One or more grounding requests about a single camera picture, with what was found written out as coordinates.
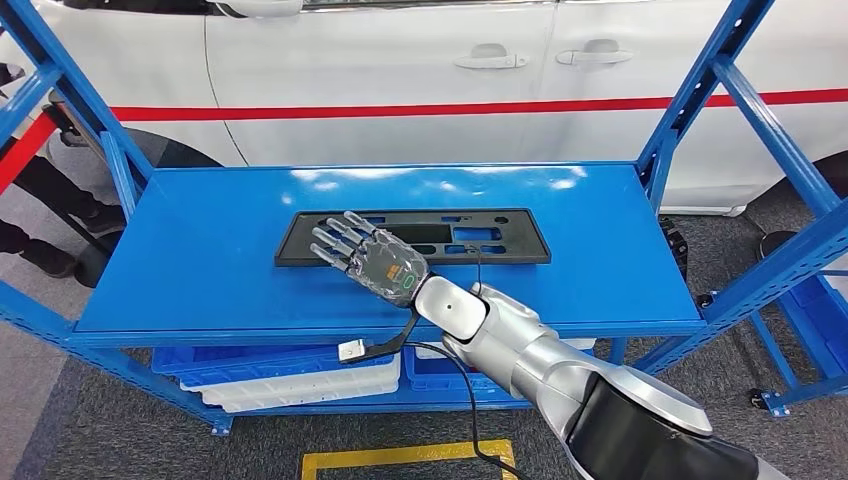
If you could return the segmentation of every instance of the white car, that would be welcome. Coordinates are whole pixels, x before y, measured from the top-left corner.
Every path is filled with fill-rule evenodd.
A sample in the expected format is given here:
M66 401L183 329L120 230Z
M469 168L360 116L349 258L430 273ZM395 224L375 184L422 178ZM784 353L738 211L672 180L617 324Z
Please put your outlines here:
M178 107L128 127L225 166L633 160L728 4L307 0L231 18L199 0L33 2L110 106ZM778 1L738 61L811 161L848 150L846 18L843 0ZM677 149L666 212L738 214L783 177L716 95ZM294 118L179 120L268 107Z

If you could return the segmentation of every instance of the floor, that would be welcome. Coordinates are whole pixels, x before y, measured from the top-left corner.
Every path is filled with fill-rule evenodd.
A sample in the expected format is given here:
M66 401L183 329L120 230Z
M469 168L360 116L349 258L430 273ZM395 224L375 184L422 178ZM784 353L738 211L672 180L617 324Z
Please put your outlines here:
M158 158L164 148L146 136L136 136L136 141L151 158ZM50 139L47 149L59 169L81 188L103 202L118 201L108 169L90 151L67 148L56 137ZM0 218L73 254L86 246L73 230L15 185L0 197ZM0 254L0 278L66 318L80 315L90 293L73 278L47 277L16 255ZM0 323L0 415L9 419L0 439L0 480L12 477L65 362L62 352Z
M106 187L105 168L96 159L80 151L56 156L59 167L81 185L92 188L102 200L114 198ZM73 232L14 189L0 200L0 216L20 221L31 233L71 252L83 246ZM769 192L742 217L676 218L691 249L692 292L721 288L753 264L761 228L798 228L808 220L808 212L786 188ZM8 255L0 257L0 274L71 318L79 314L89 293L72 280L47 279ZM773 307L763 313L799 377L812 379L814 371L784 320ZM628 359L654 342L634 340ZM597 353L602 355L606 348L603 342ZM218 438L209 435L204 424L8 327L0 330L0 352L0 413L12 423L0 437L0 480L289 479L299 478L304 453L469 439L464 412L239 419L231 436ZM704 404L720 436L763 456L790 478L848 479L848 398L800 405L785 419L752 408L746 397L749 388L782 385L747 324L694 353L662 378ZM519 468L531 478L577 478L557 441L532 411L484 412L481 437L510 440ZM475 460L342 468L318 475L351 480L405 477L499 478L493 467Z

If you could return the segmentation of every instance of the black pants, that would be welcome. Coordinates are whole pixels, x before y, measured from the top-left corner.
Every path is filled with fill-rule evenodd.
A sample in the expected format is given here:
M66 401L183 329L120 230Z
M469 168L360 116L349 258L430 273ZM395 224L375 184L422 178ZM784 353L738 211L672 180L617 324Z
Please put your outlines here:
M14 141L0 149L0 158ZM75 217L89 218L97 213L98 202L90 192L80 190L74 182L56 169L44 157L35 156L15 179L15 185L41 200L50 208ZM0 220L0 252L18 253L29 240L20 227Z

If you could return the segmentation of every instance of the blue shelf frame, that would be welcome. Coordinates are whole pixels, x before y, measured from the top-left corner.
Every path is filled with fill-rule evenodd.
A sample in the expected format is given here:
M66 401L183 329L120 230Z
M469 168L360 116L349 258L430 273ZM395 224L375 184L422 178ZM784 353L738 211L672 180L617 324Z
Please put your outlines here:
M772 416L789 415L788 407L796 403L826 395L848 393L846 359L839 348L834 349L830 345L831 337L844 342L839 337L848 331L848 303L828 284L825 272L831 276L835 276L834 273L839 276L848 273L844 270L821 271L777 300L777 305L789 326L818 371L819 381L802 385L765 322L758 313L751 315L751 324L789 387L782 394L775 390L767 390L761 394L763 406Z
M743 319L752 315L757 318L756 311L759 308L814 275L829 260L848 250L848 202L839 201L733 64L771 4L771 0L733 0L730 3L645 148L632 165L645 189L647 201L653 211L658 213L674 151L721 82L818 218L725 290L717 293L713 301L700 310L706 322L704 328L691 335L672 337L640 359L636 366L648 373L655 374L668 368ZM51 87L55 87L71 113L81 121L88 136L99 141L121 204L130 219L138 201L138 191L131 181L130 163L146 179L152 175L153 167L28 0L0 2L0 20L37 68L37 72L0 113L0 135L3 136L0 138L10 136L15 126L39 104ZM111 340L102 343L92 338L87 339L90 343L80 341L73 332L71 322L5 283L0 283L0 319L205 421L213 427L215 434L226 435L230 431L233 415L226 414L220 408L204 405L196 395L184 392L161 376L153 374L115 348L117 345L110 343ZM206 340L211 344L216 342L214 339ZM611 355L613 361L621 362L625 349L626 339L616 339ZM463 405L434 403L429 407L461 409ZM413 408L408 410L418 410L414 404L410 406ZM521 405L492 403L484 407L515 406ZM272 409L251 414L330 411L315 407L301 410ZM333 413L384 411L349 405L331 410Z

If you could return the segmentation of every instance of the shoe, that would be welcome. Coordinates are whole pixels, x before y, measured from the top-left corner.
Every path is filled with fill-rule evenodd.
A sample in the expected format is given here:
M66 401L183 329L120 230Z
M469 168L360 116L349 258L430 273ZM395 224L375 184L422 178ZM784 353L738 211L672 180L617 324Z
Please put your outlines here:
M94 215L88 218L80 218L86 230L91 233L101 233L127 225L127 220L124 218L124 210L120 205L97 203L97 210Z
M73 255L59 250L44 240L30 239L20 255L53 278L70 276L74 273L74 267L77 264L77 259Z

